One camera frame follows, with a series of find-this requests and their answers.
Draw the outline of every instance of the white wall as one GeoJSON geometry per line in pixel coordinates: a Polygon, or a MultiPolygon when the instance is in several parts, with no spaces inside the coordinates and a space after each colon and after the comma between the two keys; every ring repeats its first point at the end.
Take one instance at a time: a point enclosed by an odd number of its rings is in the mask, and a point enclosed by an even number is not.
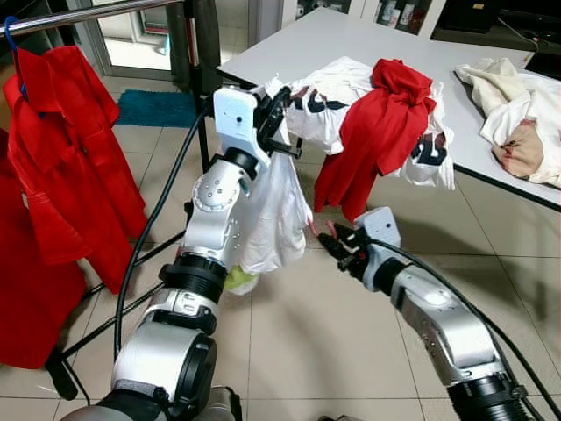
{"type": "Polygon", "coordinates": [[[249,0],[215,0],[218,24],[247,29],[249,21],[249,0]]]}

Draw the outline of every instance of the hanging red shirt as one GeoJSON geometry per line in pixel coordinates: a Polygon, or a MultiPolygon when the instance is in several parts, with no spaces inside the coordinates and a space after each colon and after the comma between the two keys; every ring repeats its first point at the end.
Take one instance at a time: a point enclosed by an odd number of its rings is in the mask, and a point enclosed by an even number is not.
{"type": "Polygon", "coordinates": [[[77,47],[40,57],[18,49],[17,62],[18,74],[4,85],[12,112],[8,158],[41,255],[47,264],[86,257],[117,292],[131,256],[127,235],[146,224],[111,130],[118,107],[77,47]]]}
{"type": "Polygon", "coordinates": [[[400,168],[426,130],[436,106],[428,98],[431,84],[401,60],[376,63],[376,89],[347,112],[340,132],[344,151],[325,158],[316,180],[317,212],[341,204],[350,221],[364,213],[376,175],[400,168]]]}
{"type": "Polygon", "coordinates": [[[86,282],[75,263],[47,266],[39,252],[0,130],[0,363],[43,366],[86,282]]]}

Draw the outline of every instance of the green object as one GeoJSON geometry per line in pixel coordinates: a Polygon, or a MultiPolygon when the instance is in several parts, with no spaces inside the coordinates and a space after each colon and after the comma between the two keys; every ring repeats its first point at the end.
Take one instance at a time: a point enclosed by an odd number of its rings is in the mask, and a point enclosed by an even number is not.
{"type": "Polygon", "coordinates": [[[226,277],[224,287],[234,294],[243,295],[257,285],[258,279],[259,275],[247,274],[240,266],[234,266],[226,277]]]}

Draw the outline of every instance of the garment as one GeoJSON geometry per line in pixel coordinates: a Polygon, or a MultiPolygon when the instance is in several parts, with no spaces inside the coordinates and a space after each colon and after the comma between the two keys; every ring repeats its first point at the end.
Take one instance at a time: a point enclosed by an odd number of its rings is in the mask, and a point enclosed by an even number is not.
{"type": "MultiPolygon", "coordinates": [[[[328,154],[343,152],[340,129],[351,105],[373,90],[372,68],[341,57],[304,79],[288,84],[292,90],[287,108],[288,131],[317,145],[328,154]]],[[[429,114],[429,126],[401,168],[390,176],[405,178],[417,186],[454,190],[454,168],[448,148],[453,131],[444,125],[444,85],[434,83],[430,98],[437,106],[429,114]]]]}
{"type": "Polygon", "coordinates": [[[401,167],[426,130],[436,106],[428,98],[431,84],[400,60],[376,63],[377,89],[349,109],[341,127],[344,151],[323,163],[316,181],[316,211],[325,204],[341,204],[351,221],[364,212],[376,175],[401,167]]]}
{"type": "Polygon", "coordinates": [[[350,106],[373,89],[372,67],[341,57],[289,83],[288,130],[332,155],[343,152],[339,129],[350,106]]]}
{"type": "MultiPolygon", "coordinates": [[[[275,78],[262,89],[273,97],[281,88],[282,83],[275,78]]],[[[274,139],[288,143],[285,121],[274,139]]],[[[259,172],[252,186],[247,216],[252,223],[241,247],[239,266],[243,272],[263,274],[302,257],[306,248],[304,227],[313,215],[290,156],[274,153],[270,167],[259,172]]]]}
{"type": "Polygon", "coordinates": [[[429,114],[429,125],[417,140],[413,152],[401,168],[388,176],[405,178],[415,186],[441,187],[448,190],[456,188],[454,184],[454,161],[448,153],[454,140],[454,132],[444,125],[444,84],[433,83],[429,98],[435,103],[435,109],[429,114]]]}
{"type": "Polygon", "coordinates": [[[75,263],[43,263],[0,130],[0,363],[39,368],[86,283],[75,263]]]}
{"type": "Polygon", "coordinates": [[[40,57],[19,49],[17,63],[18,74],[4,85],[12,112],[8,158],[43,260],[86,257],[116,293],[131,256],[127,235],[146,224],[111,130],[118,107],[77,47],[40,57]]]}
{"type": "Polygon", "coordinates": [[[508,59],[483,59],[474,66],[457,66],[456,74],[462,82],[473,85],[472,99],[487,117],[480,134],[498,146],[492,150],[499,160],[505,157],[501,146],[513,140],[510,137],[521,122],[525,119],[535,122],[541,148],[532,139],[520,147],[521,135],[533,136],[533,129],[520,129],[515,135],[516,153],[508,156],[510,163],[506,166],[503,163],[503,167],[530,182],[561,187],[561,82],[519,74],[508,59]],[[531,168],[536,169],[527,174],[531,168]]]}

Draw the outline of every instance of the blue hanger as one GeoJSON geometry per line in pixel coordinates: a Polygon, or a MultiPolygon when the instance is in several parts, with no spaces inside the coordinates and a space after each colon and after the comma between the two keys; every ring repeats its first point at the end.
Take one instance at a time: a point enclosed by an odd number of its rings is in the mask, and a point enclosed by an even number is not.
{"type": "Polygon", "coordinates": [[[15,16],[8,16],[6,20],[4,20],[4,36],[8,40],[8,44],[10,44],[11,49],[14,50],[16,54],[18,53],[18,46],[14,42],[14,39],[11,37],[10,25],[15,24],[17,21],[18,18],[16,18],[15,16]]]}
{"type": "MultiPolygon", "coordinates": [[[[6,37],[6,40],[8,41],[8,44],[10,44],[10,48],[14,52],[15,60],[18,59],[18,46],[14,42],[14,39],[11,37],[10,25],[15,24],[17,21],[18,21],[18,18],[16,18],[15,16],[8,16],[4,20],[4,36],[6,37]]],[[[25,89],[25,84],[23,84],[21,86],[21,93],[24,96],[24,98],[27,99],[27,90],[25,89]]]]}

